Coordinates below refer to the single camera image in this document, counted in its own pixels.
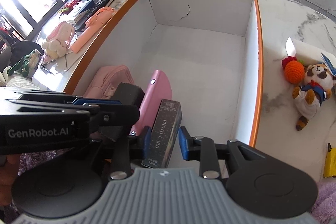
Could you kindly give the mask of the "orange crochet fruit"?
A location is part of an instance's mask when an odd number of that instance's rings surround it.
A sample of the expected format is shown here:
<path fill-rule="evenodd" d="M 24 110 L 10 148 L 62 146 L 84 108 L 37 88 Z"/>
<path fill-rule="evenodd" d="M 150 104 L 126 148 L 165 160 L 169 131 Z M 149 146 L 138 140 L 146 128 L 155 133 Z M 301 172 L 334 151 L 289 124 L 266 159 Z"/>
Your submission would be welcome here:
<path fill-rule="evenodd" d="M 300 84 L 305 76 L 305 68 L 296 57 L 288 56 L 281 61 L 285 79 L 294 85 Z"/>

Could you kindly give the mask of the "pink notebook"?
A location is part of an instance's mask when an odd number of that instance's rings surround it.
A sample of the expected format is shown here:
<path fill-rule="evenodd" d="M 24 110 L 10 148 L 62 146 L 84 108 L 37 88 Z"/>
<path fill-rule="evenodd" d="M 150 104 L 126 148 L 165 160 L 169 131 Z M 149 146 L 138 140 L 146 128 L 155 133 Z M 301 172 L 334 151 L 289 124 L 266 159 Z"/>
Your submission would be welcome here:
<path fill-rule="evenodd" d="M 172 96 L 171 84 L 165 72 L 154 71 L 139 108 L 139 120 L 131 128 L 130 136 L 140 135 L 145 126 L 152 128 L 161 100 L 170 100 Z"/>

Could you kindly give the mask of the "photo card box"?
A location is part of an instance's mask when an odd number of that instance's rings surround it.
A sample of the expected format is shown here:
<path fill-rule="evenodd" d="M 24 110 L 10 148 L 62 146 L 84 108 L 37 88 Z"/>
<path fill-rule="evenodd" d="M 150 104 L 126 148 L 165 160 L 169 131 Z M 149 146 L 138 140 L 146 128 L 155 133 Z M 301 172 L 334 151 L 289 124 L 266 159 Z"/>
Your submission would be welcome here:
<path fill-rule="evenodd" d="M 181 121 L 181 104 L 162 99 L 151 130 L 149 151 L 142 161 L 144 167 L 168 167 Z"/>

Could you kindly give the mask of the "purple fuzzy robe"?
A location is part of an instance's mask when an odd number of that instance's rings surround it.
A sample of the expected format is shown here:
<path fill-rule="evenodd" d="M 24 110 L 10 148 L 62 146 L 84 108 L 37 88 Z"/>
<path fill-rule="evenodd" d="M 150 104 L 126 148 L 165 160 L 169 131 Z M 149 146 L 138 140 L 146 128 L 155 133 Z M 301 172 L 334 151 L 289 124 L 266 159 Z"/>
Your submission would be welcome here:
<path fill-rule="evenodd" d="M 319 223 L 335 223 L 335 178 L 323 178 L 317 186 L 318 197 L 311 210 L 311 215 Z"/>

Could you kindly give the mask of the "red flower decoration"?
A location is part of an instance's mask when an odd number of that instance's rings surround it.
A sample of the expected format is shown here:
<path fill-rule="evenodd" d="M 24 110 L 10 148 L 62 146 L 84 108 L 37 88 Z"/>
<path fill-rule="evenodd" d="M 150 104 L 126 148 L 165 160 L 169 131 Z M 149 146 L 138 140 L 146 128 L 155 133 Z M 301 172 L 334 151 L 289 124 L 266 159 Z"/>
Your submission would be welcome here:
<path fill-rule="evenodd" d="M 76 5 L 78 5 L 82 0 L 73 0 L 67 3 L 63 8 L 58 11 L 59 15 L 68 15 Z"/>

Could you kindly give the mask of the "black remote control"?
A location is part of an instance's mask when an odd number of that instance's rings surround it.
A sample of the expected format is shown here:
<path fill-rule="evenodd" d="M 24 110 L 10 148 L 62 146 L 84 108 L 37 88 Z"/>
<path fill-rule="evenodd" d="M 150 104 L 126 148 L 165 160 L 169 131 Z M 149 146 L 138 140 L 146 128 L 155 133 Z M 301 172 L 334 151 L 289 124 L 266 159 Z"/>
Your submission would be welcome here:
<path fill-rule="evenodd" d="M 109 6 L 114 0 L 93 0 L 93 6 L 87 10 L 83 17 L 75 24 L 75 31 L 81 32 L 85 29 L 86 21 L 93 16 L 99 9 Z"/>

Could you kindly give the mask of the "orange storage box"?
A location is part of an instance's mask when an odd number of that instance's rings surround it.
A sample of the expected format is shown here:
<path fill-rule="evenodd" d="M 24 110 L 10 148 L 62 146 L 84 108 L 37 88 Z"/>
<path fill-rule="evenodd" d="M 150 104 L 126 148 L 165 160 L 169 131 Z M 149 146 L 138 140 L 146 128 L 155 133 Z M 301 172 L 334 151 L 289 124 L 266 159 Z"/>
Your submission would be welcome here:
<path fill-rule="evenodd" d="M 258 0 L 125 0 L 62 91 L 82 95 L 107 65 L 127 66 L 142 88 L 163 71 L 191 135 L 255 145 L 264 76 Z"/>

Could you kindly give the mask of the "red panda plush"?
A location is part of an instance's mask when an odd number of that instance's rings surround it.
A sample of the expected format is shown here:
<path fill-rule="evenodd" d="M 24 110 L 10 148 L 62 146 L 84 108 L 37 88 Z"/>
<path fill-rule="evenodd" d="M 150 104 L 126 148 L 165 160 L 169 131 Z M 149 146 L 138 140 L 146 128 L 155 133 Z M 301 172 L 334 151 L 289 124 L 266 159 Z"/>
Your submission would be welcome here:
<path fill-rule="evenodd" d="M 301 114 L 295 126 L 301 131 L 320 110 L 323 102 L 330 99 L 335 86 L 335 58 L 321 53 L 321 61 L 308 65 L 301 85 L 292 92 L 295 107 Z"/>

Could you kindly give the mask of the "yellow round case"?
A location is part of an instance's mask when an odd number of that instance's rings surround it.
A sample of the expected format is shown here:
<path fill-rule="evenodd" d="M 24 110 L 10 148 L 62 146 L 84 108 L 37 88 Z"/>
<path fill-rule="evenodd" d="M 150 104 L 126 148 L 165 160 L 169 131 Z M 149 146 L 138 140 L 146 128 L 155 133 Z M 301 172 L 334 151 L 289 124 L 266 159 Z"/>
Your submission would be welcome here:
<path fill-rule="evenodd" d="M 325 159 L 325 165 L 323 170 L 323 177 L 335 177 L 336 176 L 336 150 L 330 143 L 327 144 L 327 154 Z"/>

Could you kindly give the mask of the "dark grey box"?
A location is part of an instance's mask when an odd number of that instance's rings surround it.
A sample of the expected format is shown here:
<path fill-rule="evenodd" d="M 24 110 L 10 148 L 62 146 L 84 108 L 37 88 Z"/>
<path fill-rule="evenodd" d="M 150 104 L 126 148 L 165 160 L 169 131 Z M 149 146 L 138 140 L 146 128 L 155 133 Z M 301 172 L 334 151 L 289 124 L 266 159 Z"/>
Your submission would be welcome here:
<path fill-rule="evenodd" d="M 139 109 L 144 96 L 145 93 L 139 86 L 120 83 L 111 100 L 119 101 L 123 105 L 135 105 Z"/>

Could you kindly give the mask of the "pink fabric pouch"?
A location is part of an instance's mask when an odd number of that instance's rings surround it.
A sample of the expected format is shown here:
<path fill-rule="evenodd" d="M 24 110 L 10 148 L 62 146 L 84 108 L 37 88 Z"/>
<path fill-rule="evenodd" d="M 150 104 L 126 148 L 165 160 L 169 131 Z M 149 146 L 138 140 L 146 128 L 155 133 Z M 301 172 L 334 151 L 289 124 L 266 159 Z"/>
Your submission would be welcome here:
<path fill-rule="evenodd" d="M 83 97 L 111 99 L 120 83 L 134 84 L 130 70 L 125 65 L 101 67 L 94 75 Z"/>

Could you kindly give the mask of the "pink bunny plush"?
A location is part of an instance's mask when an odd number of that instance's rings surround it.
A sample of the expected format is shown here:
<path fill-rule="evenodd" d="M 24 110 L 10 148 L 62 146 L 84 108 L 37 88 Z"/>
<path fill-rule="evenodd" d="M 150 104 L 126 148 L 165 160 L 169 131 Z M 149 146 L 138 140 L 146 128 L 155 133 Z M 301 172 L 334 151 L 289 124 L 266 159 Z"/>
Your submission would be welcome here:
<path fill-rule="evenodd" d="M 69 44 L 74 37 L 75 28 L 68 22 L 61 22 L 42 42 L 44 51 L 42 63 L 47 64 L 51 61 L 63 57 L 68 50 Z"/>

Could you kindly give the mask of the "white rectangular box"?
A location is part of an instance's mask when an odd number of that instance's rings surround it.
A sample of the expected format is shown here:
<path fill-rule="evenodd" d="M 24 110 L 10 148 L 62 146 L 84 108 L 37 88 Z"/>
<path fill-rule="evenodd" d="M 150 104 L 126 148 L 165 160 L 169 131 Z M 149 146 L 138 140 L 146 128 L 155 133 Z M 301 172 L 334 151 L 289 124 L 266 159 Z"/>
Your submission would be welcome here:
<path fill-rule="evenodd" d="M 304 43 L 297 39 L 288 38 L 285 44 L 287 56 L 296 57 L 304 65 L 322 63 L 322 55 L 325 55 L 335 67 L 335 56 L 320 48 Z"/>

